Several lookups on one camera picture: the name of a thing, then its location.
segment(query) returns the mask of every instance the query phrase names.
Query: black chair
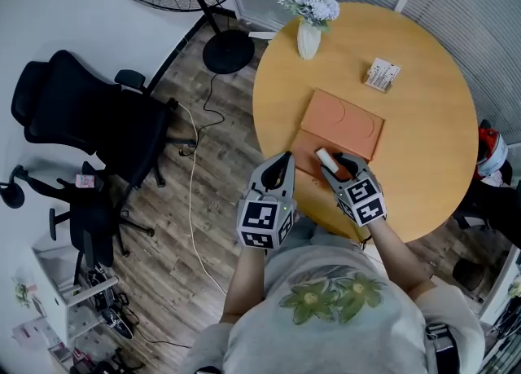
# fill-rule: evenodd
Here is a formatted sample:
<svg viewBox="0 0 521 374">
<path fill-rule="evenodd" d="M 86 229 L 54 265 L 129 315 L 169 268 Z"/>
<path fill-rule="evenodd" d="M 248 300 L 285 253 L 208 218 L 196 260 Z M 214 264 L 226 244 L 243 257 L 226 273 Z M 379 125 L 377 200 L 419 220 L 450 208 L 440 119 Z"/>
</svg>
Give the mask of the black chair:
<svg viewBox="0 0 521 374">
<path fill-rule="evenodd" d="M 165 185 L 157 157 L 166 143 L 195 145 L 193 139 L 171 139 L 167 129 L 177 102 L 150 97 L 145 77 L 121 70 L 107 84 L 65 50 L 49 62 L 25 66 L 12 100 L 11 113 L 30 143 L 58 143 L 97 153 L 105 174 L 117 174 L 139 187 L 151 169 L 158 187 Z M 121 85 L 135 89 L 122 89 Z"/>
<path fill-rule="evenodd" d="M 510 163 L 505 161 L 500 171 L 503 182 L 510 185 L 513 173 Z M 492 228 L 521 248 L 521 184 L 514 189 L 472 180 L 453 217 L 463 230 L 473 226 Z M 483 279 L 484 267 L 462 258 L 453 269 L 453 277 L 472 291 Z"/>
<path fill-rule="evenodd" d="M 71 243 L 78 250 L 74 284 L 78 283 L 84 256 L 89 268 L 94 268 L 96 263 L 112 266 L 114 261 L 113 236 L 116 237 L 121 254 L 124 257 L 129 256 L 129 251 L 121 239 L 120 225 L 132 227 L 150 237 L 154 236 L 153 229 L 142 227 L 124 218 L 124 215 L 128 216 L 128 213 L 122 212 L 121 200 L 115 205 L 112 203 L 109 182 L 103 177 L 103 171 L 98 172 L 88 162 L 85 162 L 81 172 L 94 175 L 94 188 L 78 188 L 74 184 L 58 178 L 58 183 L 63 186 L 58 189 L 32 178 L 20 165 L 15 169 L 15 177 L 24 180 L 36 193 L 70 204 L 70 210 L 58 216 L 55 215 L 54 209 L 50 210 L 49 227 L 50 237 L 56 240 L 56 225 L 67 220 L 70 221 Z"/>
<path fill-rule="evenodd" d="M 81 149 L 89 155 L 97 153 L 105 163 L 102 171 L 88 164 L 84 172 L 95 174 L 101 184 L 96 189 L 79 189 L 58 180 L 63 189 L 30 178 L 23 168 L 19 176 L 38 193 L 61 199 L 71 205 L 70 211 L 58 217 L 50 211 L 50 232 L 55 225 L 71 221 L 71 241 L 83 254 L 89 267 L 100 262 L 112 264 L 112 236 L 123 255 L 119 225 L 128 225 L 153 235 L 146 229 L 121 217 L 121 210 L 133 187 L 139 187 L 151 169 L 158 187 L 165 185 L 157 157 L 166 143 L 195 145 L 193 139 L 171 139 L 167 129 L 177 102 L 166 104 L 150 97 L 143 85 L 145 77 L 135 71 L 121 70 L 107 84 L 89 73 L 69 52 L 56 52 L 49 62 L 28 63 L 22 72 L 12 100 L 11 113 L 24 127 L 30 143 L 58 143 Z M 121 85 L 137 91 L 123 90 Z M 128 186 L 113 204 L 108 192 L 110 175 L 119 175 Z"/>
</svg>

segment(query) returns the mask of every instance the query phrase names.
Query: wooden floor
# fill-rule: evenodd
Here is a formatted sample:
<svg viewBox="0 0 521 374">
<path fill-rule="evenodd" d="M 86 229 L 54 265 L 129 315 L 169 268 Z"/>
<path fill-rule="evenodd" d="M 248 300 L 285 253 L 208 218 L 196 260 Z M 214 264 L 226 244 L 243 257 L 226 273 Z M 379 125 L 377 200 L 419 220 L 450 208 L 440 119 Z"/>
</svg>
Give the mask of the wooden floor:
<svg viewBox="0 0 521 374">
<path fill-rule="evenodd" d="M 226 26 L 225 18 L 218 19 Z M 175 59 L 153 96 L 166 101 L 174 97 L 189 108 L 196 126 L 219 120 L 203 105 L 213 74 L 203 64 L 204 43 L 212 36 L 206 25 L 190 40 Z M 235 74 L 216 76 L 208 108 L 225 116 L 225 122 L 200 135 L 195 167 L 192 219 L 195 244 L 208 271 L 227 288 L 239 248 L 235 239 L 236 203 L 253 169 L 263 161 L 252 118 L 252 89 L 256 68 L 265 49 L 256 40 L 252 62 Z M 188 115 L 179 109 L 172 136 L 193 135 Z M 116 252 L 112 272 L 120 279 L 119 289 L 129 296 L 130 309 L 140 319 L 138 329 L 148 339 L 191 345 L 198 332 L 215 323 L 221 315 L 224 297 L 204 274 L 190 238 L 188 222 L 189 182 L 193 156 L 179 156 L 169 146 L 160 158 L 167 187 L 158 188 L 152 175 L 130 198 L 130 217 L 155 228 L 147 238 L 124 229 L 129 257 Z M 450 228 L 440 229 L 424 240 L 415 241 L 413 250 L 441 278 L 450 278 L 454 259 L 471 251 L 458 238 L 458 251 Z M 186 350 L 170 345 L 152 345 L 135 332 L 132 341 L 118 342 L 128 354 L 143 361 L 146 373 L 172 374 Z"/>
<path fill-rule="evenodd" d="M 458 286 L 468 297 L 483 303 L 496 280 L 510 250 L 511 242 L 503 235 L 479 227 L 462 231 L 450 218 L 423 238 L 407 243 L 427 269 L 443 281 Z M 472 291 L 452 276 L 456 263 L 465 258 L 484 268 L 484 276 Z"/>
</svg>

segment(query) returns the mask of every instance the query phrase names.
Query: round wooden table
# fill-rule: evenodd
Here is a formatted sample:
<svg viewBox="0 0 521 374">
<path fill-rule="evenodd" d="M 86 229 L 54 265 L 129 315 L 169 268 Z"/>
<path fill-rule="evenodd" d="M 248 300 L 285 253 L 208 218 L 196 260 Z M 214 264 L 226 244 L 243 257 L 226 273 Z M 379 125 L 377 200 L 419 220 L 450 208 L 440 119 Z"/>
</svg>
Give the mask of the round wooden table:
<svg viewBox="0 0 521 374">
<path fill-rule="evenodd" d="M 289 149 L 315 88 L 345 99 L 385 119 L 370 168 L 383 188 L 387 221 L 403 241 L 433 231 L 465 195 L 477 156 L 474 104 L 458 66 L 426 30 L 382 7 L 341 3 L 308 61 L 297 50 L 298 25 L 294 19 L 277 33 L 257 70 L 253 116 L 265 157 Z M 386 94 L 362 81 L 376 57 L 401 66 Z M 366 235 L 330 190 L 299 170 L 295 199 L 330 231 Z"/>
</svg>

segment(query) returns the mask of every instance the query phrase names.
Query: white flower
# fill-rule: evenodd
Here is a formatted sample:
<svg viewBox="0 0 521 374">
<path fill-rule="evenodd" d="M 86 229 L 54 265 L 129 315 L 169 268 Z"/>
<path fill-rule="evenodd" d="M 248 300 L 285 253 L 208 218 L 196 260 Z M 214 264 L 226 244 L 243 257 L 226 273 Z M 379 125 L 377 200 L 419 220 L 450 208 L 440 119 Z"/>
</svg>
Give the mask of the white flower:
<svg viewBox="0 0 521 374">
<path fill-rule="evenodd" d="M 514 282 L 508 287 L 508 295 L 511 298 L 521 297 L 521 278 L 517 276 Z"/>
<path fill-rule="evenodd" d="M 311 25 L 326 30 L 327 21 L 339 17 L 340 8 L 336 0 L 279 0 L 296 15 L 301 15 Z"/>
</svg>

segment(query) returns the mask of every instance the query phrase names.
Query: pink item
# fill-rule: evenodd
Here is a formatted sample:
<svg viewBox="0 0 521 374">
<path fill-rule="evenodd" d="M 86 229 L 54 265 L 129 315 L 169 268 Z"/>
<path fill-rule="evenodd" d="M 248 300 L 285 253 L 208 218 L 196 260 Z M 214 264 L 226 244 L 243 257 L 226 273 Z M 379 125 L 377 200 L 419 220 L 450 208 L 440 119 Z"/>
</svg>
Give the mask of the pink item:
<svg viewBox="0 0 521 374">
<path fill-rule="evenodd" d="M 94 188 L 94 175 L 76 174 L 76 187 Z"/>
</svg>

